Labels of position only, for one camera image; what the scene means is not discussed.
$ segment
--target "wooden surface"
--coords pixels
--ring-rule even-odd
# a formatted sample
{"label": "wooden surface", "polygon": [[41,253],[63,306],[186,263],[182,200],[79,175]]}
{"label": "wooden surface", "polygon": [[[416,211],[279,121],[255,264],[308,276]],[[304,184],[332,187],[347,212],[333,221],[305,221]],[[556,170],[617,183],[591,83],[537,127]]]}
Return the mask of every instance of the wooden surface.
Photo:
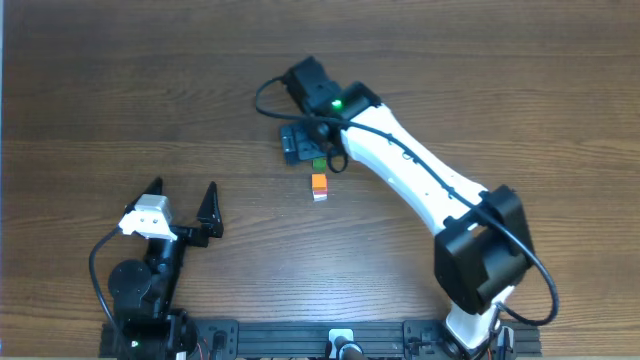
{"label": "wooden surface", "polygon": [[[640,350],[637,1],[6,3],[3,355],[95,356],[93,245],[155,176],[181,224],[216,181],[224,239],[189,249],[176,306],[241,321],[442,318],[433,241],[358,164],[311,201],[255,89],[307,54],[362,80],[465,176],[519,191],[562,300],[546,355]],[[295,111],[279,88],[265,103]],[[113,266],[145,241],[121,237]],[[531,272],[510,303],[541,317]]]}

